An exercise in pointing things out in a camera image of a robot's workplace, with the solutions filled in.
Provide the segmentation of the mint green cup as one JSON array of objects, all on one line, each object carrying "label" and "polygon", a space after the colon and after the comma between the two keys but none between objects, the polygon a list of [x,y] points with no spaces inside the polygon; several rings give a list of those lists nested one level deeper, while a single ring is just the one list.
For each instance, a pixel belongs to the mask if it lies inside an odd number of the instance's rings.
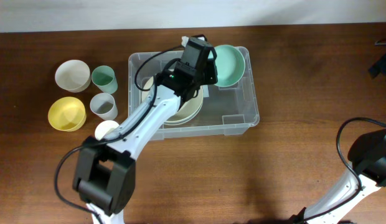
[{"label": "mint green cup", "polygon": [[118,89],[118,83],[114,70],[107,66],[101,65],[92,71],[92,82],[104,93],[113,94]]}]

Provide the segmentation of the mint green small bowl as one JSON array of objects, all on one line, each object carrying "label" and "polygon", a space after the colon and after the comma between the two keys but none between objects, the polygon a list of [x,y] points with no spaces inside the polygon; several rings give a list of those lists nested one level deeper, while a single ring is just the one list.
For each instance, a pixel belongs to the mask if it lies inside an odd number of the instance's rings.
[{"label": "mint green small bowl", "polygon": [[209,59],[214,59],[217,67],[218,87],[226,88],[238,83],[245,73],[245,59],[243,54],[232,45],[218,45],[215,47],[217,57],[212,53]]}]

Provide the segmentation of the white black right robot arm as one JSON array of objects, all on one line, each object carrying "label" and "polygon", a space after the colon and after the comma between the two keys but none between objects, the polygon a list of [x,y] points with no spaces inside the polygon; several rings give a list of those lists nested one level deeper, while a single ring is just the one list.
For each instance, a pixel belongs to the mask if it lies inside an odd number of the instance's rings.
[{"label": "white black right robot arm", "polygon": [[[381,129],[359,136],[347,157],[341,151],[341,134],[354,121],[380,126]],[[342,223],[361,200],[386,187],[386,124],[370,118],[348,119],[340,126],[336,136],[336,149],[346,167],[338,182],[317,203],[303,208],[293,217],[294,223]]]}]

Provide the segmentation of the yellow small bowl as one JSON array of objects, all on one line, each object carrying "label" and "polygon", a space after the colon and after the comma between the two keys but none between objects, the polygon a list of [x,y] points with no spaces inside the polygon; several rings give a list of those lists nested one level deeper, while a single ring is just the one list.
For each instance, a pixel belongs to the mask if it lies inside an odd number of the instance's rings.
[{"label": "yellow small bowl", "polygon": [[85,124],[87,114],[84,104],[78,98],[67,96],[52,104],[47,117],[54,129],[72,132]]}]

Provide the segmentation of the beige large bowl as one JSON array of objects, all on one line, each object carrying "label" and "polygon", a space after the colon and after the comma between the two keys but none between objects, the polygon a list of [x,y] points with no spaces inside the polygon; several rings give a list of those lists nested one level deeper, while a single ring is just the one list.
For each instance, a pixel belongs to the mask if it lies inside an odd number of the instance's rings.
[{"label": "beige large bowl", "polygon": [[165,121],[164,124],[172,126],[188,122],[199,112],[203,102],[204,94],[202,87],[200,87],[197,92],[197,96],[185,102],[180,110],[174,116],[171,116],[167,121]]},{"label": "beige large bowl", "polygon": [[196,117],[196,115],[200,112],[201,109],[202,109],[202,106],[199,109],[197,109],[193,114],[191,114],[189,117],[187,117],[186,119],[183,119],[183,120],[178,121],[178,122],[168,122],[168,121],[166,121],[164,123],[164,125],[179,126],[179,125],[188,123],[190,120],[192,120],[192,119],[194,119]]}]

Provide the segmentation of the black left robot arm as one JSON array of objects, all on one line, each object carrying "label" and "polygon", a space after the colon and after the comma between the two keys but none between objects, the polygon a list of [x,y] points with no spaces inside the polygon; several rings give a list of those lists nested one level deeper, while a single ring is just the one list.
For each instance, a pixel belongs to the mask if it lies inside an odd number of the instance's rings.
[{"label": "black left robot arm", "polygon": [[201,86],[217,82],[214,47],[204,35],[183,37],[184,51],[153,76],[148,96],[102,140],[88,138],[79,147],[73,189],[98,223],[120,213],[131,198],[136,160],[148,141],[184,104],[197,97]]}]

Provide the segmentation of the grey cup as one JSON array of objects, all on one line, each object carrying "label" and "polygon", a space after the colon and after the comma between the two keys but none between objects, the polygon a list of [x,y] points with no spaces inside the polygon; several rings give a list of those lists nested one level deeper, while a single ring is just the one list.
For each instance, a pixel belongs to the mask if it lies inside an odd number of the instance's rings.
[{"label": "grey cup", "polygon": [[103,120],[114,120],[118,116],[115,99],[109,93],[95,95],[90,101],[90,110]]}]

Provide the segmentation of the cream white cup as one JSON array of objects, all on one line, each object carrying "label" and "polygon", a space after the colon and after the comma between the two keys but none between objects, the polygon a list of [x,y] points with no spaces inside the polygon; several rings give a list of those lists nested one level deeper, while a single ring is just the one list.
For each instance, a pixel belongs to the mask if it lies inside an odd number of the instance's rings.
[{"label": "cream white cup", "polygon": [[96,140],[101,140],[106,134],[116,129],[119,124],[116,121],[106,120],[101,122],[95,129]]}]

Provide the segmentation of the white small bowl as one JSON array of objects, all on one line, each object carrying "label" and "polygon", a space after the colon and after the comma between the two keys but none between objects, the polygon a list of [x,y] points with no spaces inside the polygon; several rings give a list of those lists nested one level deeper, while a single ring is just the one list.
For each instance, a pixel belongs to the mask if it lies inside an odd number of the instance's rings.
[{"label": "white small bowl", "polygon": [[55,82],[63,90],[81,92],[90,85],[90,68],[81,60],[68,60],[56,70]]}]

